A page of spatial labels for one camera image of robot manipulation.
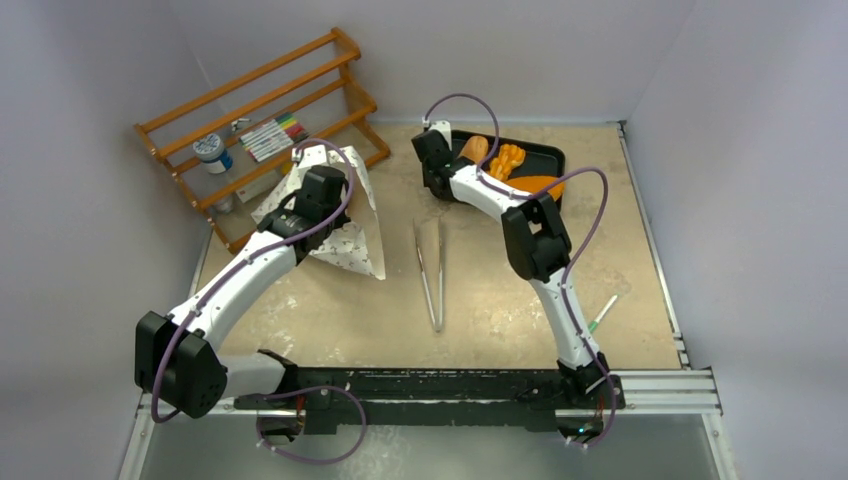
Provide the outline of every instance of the beige table surface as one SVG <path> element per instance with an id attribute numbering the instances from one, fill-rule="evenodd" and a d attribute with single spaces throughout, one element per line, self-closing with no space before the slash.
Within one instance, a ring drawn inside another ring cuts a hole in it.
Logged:
<path id="1" fill-rule="evenodd" d="M 306 259 L 248 310 L 222 353 L 269 348 L 306 366 L 555 367 L 556 348 L 542 306 L 530 285 L 510 268 L 498 223 L 467 205 L 439 201 L 422 186 L 420 164 L 409 141 L 420 127 L 375 128 L 392 148 L 392 157 L 370 170 L 386 280 Z M 501 134 L 560 148 L 567 170 L 595 165 L 607 173 L 611 192 L 606 215 L 573 273 L 581 306 L 590 321 L 613 294 L 619 295 L 596 331 L 611 367 L 680 368 L 616 128 L 506 127 Z M 360 142 L 347 137 L 334 140 L 353 143 L 366 158 L 369 152 Z M 600 185 L 597 176 L 587 174 L 566 186 L 563 218 L 575 249 L 596 213 Z M 412 240 L 413 217 L 429 221 L 422 236 L 434 296 L 433 220 L 441 217 L 444 222 L 446 314 L 441 334 L 433 332 L 427 313 Z M 231 259 L 213 237 L 199 285 Z"/>

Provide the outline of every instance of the wooden shelf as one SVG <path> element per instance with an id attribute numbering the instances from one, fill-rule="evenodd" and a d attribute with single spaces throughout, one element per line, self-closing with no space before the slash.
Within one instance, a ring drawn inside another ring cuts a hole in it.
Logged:
<path id="1" fill-rule="evenodd" d="M 321 47 L 333 44 L 335 47 L 335 57 L 310 70 L 307 73 L 300 75 L 299 77 L 286 82 L 285 84 L 274 88 L 270 92 L 242 105 L 241 107 L 235 108 L 229 113 L 222 115 L 214 121 L 211 121 L 205 125 L 195 128 L 191 131 L 191 133 L 187 133 L 180 138 L 167 143 L 166 145 L 159 147 L 157 146 L 153 140 L 150 138 L 151 132 L 158 130 L 166 125 L 173 123 L 174 121 L 188 115 L 189 113 L 197 110 L 198 108 L 207 105 L 222 96 L 231 93 L 239 88 L 242 88 L 246 85 L 251 84 L 258 78 L 267 75 L 279 68 L 282 68 L 289 63 L 304 57 Z M 220 188 L 218 191 L 207 195 L 205 197 L 199 197 L 188 185 L 186 182 L 184 175 L 187 174 L 190 170 L 201 164 L 200 160 L 197 157 L 191 157 L 188 160 L 182 161 L 181 163 L 174 165 L 171 161 L 172 157 L 175 156 L 178 152 L 183 151 L 187 147 L 191 146 L 197 140 L 209 135 L 210 133 L 219 132 L 221 129 L 230 125 L 231 122 L 238 120 L 239 118 L 245 117 L 246 115 L 254 112 L 266 105 L 269 105 L 271 102 L 282 98 L 285 95 L 289 95 L 295 90 L 300 89 L 308 85 L 309 83 L 315 81 L 316 79 L 323 77 L 324 75 L 330 74 L 334 70 L 338 72 L 339 78 L 328 85 L 325 85 L 314 92 L 311 92 L 299 100 L 283 107 L 282 109 L 276 111 L 275 113 L 266 116 L 262 120 L 259 120 L 254 123 L 251 127 L 243 130 L 240 134 L 251 131 L 255 128 L 258 128 L 268 120 L 276 118 L 282 113 L 290 112 L 295 113 L 298 110 L 301 110 L 309 105 L 312 105 L 316 101 L 326 97 L 327 95 L 335 92 L 337 90 L 341 90 L 344 93 L 345 106 L 347 111 L 347 116 L 339 119 L 338 121 L 330 124 L 329 126 L 321 129 L 318 132 L 315 132 L 310 135 L 310 138 L 326 138 L 332 135 L 335 135 L 342 129 L 346 127 L 355 127 L 362 133 L 365 138 L 367 138 L 377 149 L 377 152 L 366 159 L 366 165 L 372 166 L 375 163 L 379 162 L 387 158 L 390 155 L 390 150 L 386 142 L 384 142 L 376 132 L 371 128 L 371 126 L 367 123 L 367 116 L 377 110 L 377 103 L 374 99 L 359 85 L 359 83 L 354 78 L 350 69 L 350 62 L 359 59 L 361 56 L 359 46 L 354 42 L 346 33 L 344 33 L 339 28 L 333 28 L 330 33 L 317 38 L 306 45 L 301 46 L 277 59 L 268 62 L 261 67 L 248 72 L 241 77 L 238 77 L 230 82 L 227 82 L 220 87 L 217 87 L 197 98 L 191 100 L 179 107 L 160 115 L 159 117 L 154 118 L 148 122 L 135 125 L 135 130 L 138 133 L 139 137 L 141 137 L 142 142 L 144 142 L 145 147 L 148 149 L 153 158 L 161 163 L 167 170 L 168 173 L 171 174 L 171 177 L 177 183 L 177 186 L 185 195 L 189 204 L 197 210 L 200 214 L 202 214 L 207 222 L 212 226 L 215 233 L 221 238 L 221 241 L 224 242 L 227 249 L 231 253 L 238 252 L 244 244 L 247 242 L 247 239 L 250 237 L 252 231 L 247 235 L 241 236 L 238 239 L 230 239 L 225 234 L 224 230 L 217 224 L 215 218 L 213 218 L 209 210 L 215 204 L 215 202 L 225 198 L 227 195 L 234 194 L 237 190 L 245 187 L 251 182 L 255 181 L 262 175 L 267 174 L 275 169 L 280 169 L 283 173 L 288 172 L 288 167 L 291 161 L 291 148 L 278 153 L 277 155 L 262 161 L 257 164 L 256 168 L 251 172 L 241 176 L 238 179 L 231 181 L 228 185 Z M 225 140 L 226 146 L 232 147 L 238 142 L 238 136 L 233 135 Z"/>

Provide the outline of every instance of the orange plastic food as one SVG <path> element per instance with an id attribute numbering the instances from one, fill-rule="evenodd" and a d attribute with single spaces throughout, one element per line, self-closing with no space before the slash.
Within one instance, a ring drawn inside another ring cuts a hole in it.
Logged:
<path id="1" fill-rule="evenodd" d="M 547 175 L 531 175 L 529 177 L 510 178 L 506 182 L 512 188 L 517 188 L 529 193 L 536 193 L 539 190 L 547 187 L 556 180 L 556 177 Z M 565 183 L 560 183 L 556 187 L 548 190 L 548 193 L 554 197 L 554 200 L 559 200 L 562 197 L 562 192 L 565 191 Z"/>
<path id="2" fill-rule="evenodd" d="M 489 175 L 505 182 L 512 169 L 524 163 L 527 152 L 515 145 L 503 145 L 498 156 L 489 163 Z"/>
<path id="3" fill-rule="evenodd" d="M 465 157 L 474 163 L 480 163 L 486 158 L 487 153 L 489 153 L 489 141 L 486 140 L 486 137 L 474 135 L 465 142 L 465 146 L 462 147 L 459 156 Z"/>

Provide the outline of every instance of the tweezers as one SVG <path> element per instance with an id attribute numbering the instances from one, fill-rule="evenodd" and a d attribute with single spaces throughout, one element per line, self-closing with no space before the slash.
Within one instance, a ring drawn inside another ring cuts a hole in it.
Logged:
<path id="1" fill-rule="evenodd" d="M 433 309 L 433 296 L 430 294 L 430 286 L 427 281 L 427 272 L 424 270 L 424 257 L 421 255 L 421 245 L 418 243 L 418 228 L 415 219 L 412 220 L 412 238 L 415 240 L 415 251 L 418 253 L 418 266 L 421 268 L 421 283 L 424 284 L 424 295 L 427 299 L 427 309 L 430 312 L 430 322 L 433 331 L 439 333 L 445 326 L 445 242 L 442 235 L 442 219 L 439 218 L 439 318 L 436 319 Z"/>

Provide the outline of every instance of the white enclosure panel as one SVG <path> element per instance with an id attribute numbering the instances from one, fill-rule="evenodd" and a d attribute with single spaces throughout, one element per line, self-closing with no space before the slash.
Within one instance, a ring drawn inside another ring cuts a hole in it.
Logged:
<path id="1" fill-rule="evenodd" d="M 745 478 L 842 478 L 848 3 L 699 2 L 628 125 Z"/>
<path id="2" fill-rule="evenodd" d="M 114 478 L 203 231 L 132 125 L 207 85 L 164 0 L 0 10 L 0 478 Z"/>
<path id="3" fill-rule="evenodd" d="M 339 26 L 362 47 L 354 68 L 376 119 L 418 120 L 439 97 L 469 91 L 507 121 L 574 122 L 633 112 L 694 0 L 171 3 L 213 85 Z M 468 101 L 439 111 L 488 120 Z"/>

